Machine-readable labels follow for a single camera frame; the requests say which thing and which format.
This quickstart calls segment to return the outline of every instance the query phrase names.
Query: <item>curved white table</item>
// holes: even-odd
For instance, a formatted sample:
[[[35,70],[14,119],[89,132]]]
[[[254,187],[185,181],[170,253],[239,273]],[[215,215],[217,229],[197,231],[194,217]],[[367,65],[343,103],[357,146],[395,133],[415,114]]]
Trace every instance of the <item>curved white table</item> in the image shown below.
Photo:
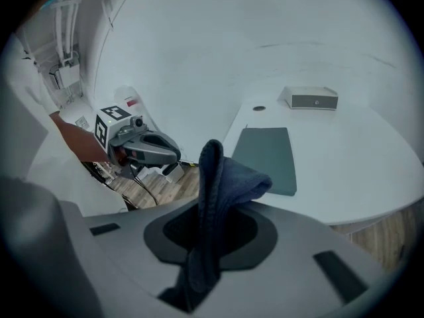
[[[266,109],[252,110],[259,105]],[[224,140],[225,156],[233,155],[246,127],[287,127],[293,150],[297,193],[266,193],[260,203],[336,225],[375,219],[424,196],[417,155],[369,108],[293,110],[283,101],[246,102]]]

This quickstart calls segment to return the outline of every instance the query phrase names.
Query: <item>gray plastic surface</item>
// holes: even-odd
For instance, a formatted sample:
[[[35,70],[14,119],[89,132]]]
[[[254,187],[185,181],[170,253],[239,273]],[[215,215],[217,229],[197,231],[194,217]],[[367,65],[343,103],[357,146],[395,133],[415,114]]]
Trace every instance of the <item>gray plastic surface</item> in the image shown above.
[[[243,129],[233,159],[272,179],[270,193],[295,195],[296,172],[286,128]]]
[[[1,227],[25,272],[51,301],[74,308],[69,313],[76,317],[187,317],[156,298],[174,285],[179,268],[159,262],[142,237],[151,220],[187,201],[84,219],[77,205],[58,203],[32,187],[2,190]],[[11,195],[14,202],[7,202]],[[312,318],[340,309],[342,301],[313,259],[323,251],[334,251],[367,286],[382,277],[367,253],[326,225],[254,202],[243,206],[275,224],[277,245],[255,269],[223,272],[192,317]],[[120,229],[90,233],[90,227],[108,223]]]
[[[157,296],[174,285],[179,268],[161,263],[142,238],[151,220],[187,201],[119,215],[86,218],[89,227],[116,223],[121,229],[95,239],[128,277]],[[335,251],[368,286],[384,273],[371,257],[328,226],[302,215],[250,202],[246,208],[269,218],[278,231],[275,249],[253,270],[222,272],[194,311],[195,317],[318,317],[343,306],[313,255]]]
[[[148,142],[151,137],[159,138],[166,146],[160,146]],[[138,159],[138,162],[148,165],[170,165],[175,164],[180,158],[181,153],[178,145],[169,136],[162,132],[145,132],[140,136],[136,136],[130,141],[123,144],[123,148],[142,152],[144,160]]]

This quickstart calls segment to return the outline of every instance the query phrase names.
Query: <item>black cable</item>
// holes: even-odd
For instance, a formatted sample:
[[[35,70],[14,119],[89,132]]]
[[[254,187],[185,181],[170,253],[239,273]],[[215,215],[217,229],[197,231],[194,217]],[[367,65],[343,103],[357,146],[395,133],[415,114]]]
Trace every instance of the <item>black cable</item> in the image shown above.
[[[92,163],[92,162],[82,162],[82,165],[88,170],[88,172],[91,174],[91,176],[93,178],[95,178],[98,182],[100,182],[101,184],[103,184],[107,188],[111,189],[112,191],[116,192],[113,188],[111,188],[109,185],[106,184],[106,179],[100,174],[100,172],[97,170],[94,163]],[[132,201],[127,196],[125,196],[123,194],[121,194],[121,196],[124,199],[125,205],[127,206],[127,209],[129,211],[138,209],[138,207],[136,205],[134,205],[132,203]]]
[[[159,205],[159,202],[158,202],[158,200],[156,199],[156,197],[152,194],[152,192],[150,192],[149,190],[148,190],[148,188],[146,187],[146,185],[144,185],[143,184],[143,182],[134,174],[134,170],[131,168],[131,173],[132,173],[132,176],[134,177],[134,181],[140,186],[140,187],[142,187],[142,188],[144,188],[144,190],[146,190],[146,192],[148,193],[148,194],[150,194],[150,196],[153,198],[153,200],[154,200],[154,203],[156,204],[156,206],[158,206]]]

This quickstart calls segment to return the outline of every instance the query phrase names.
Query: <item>small white device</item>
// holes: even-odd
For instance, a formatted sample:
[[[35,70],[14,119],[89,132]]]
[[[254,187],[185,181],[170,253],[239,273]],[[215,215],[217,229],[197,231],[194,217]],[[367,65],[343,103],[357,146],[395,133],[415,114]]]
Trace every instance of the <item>small white device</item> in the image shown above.
[[[50,80],[55,89],[67,88],[80,80],[80,64],[75,60],[74,64],[66,64],[63,67],[55,65],[50,69]]]
[[[339,96],[328,87],[288,87],[278,100],[285,100],[291,109],[336,110]]]
[[[184,170],[180,164],[163,165],[162,167],[143,168],[138,174],[138,178],[143,180],[149,174],[156,172],[164,176],[168,183],[176,184],[184,176]]]

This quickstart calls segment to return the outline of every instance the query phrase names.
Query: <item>white box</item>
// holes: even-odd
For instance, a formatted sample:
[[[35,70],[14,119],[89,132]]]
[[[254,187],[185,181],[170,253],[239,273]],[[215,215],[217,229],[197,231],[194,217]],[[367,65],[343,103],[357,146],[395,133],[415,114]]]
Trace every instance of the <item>white box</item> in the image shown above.
[[[61,67],[59,68],[59,73],[62,80],[62,88],[67,88],[80,80],[80,65]]]
[[[166,180],[168,181],[168,183],[176,184],[184,176],[184,170],[183,170],[183,168],[181,167],[180,164],[177,164],[177,166],[168,175],[165,176],[163,172],[168,166],[169,165],[163,165],[161,168],[159,168],[159,167],[152,167],[152,168],[144,167],[140,171],[140,173],[138,174],[137,177],[140,180],[143,180],[149,174],[156,172],[157,174],[164,176],[166,178]]]
[[[285,100],[292,109],[337,109],[339,96],[328,87],[286,86],[279,100]]]

